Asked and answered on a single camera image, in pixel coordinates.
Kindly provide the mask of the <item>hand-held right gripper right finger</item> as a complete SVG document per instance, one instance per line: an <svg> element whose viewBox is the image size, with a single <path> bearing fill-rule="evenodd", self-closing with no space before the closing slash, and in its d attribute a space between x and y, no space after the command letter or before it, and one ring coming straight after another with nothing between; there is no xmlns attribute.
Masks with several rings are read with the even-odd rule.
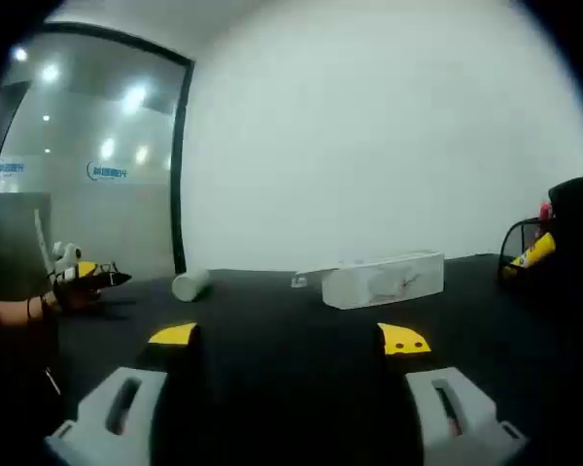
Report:
<svg viewBox="0 0 583 466"><path fill-rule="evenodd" d="M394 465L507 465L529 439L427 340L403 326L375 328L380 445Z"/></svg>

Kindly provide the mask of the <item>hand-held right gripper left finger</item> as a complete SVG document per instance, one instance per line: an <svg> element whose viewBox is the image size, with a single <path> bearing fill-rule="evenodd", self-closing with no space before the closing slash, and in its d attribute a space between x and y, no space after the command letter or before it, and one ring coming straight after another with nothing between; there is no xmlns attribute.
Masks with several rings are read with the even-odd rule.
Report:
<svg viewBox="0 0 583 466"><path fill-rule="evenodd" d="M163 328L81 400L47 451L56 465L178 465L192 453L202 395L199 325Z"/></svg>

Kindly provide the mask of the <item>person's left hand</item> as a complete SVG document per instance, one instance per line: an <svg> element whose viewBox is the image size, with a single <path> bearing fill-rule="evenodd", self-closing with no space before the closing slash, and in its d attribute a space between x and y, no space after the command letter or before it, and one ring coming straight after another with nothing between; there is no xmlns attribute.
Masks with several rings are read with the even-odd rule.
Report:
<svg viewBox="0 0 583 466"><path fill-rule="evenodd" d="M54 313L74 313L96 307L101 293L74 285L58 286L43 295L43 302Z"/></svg>

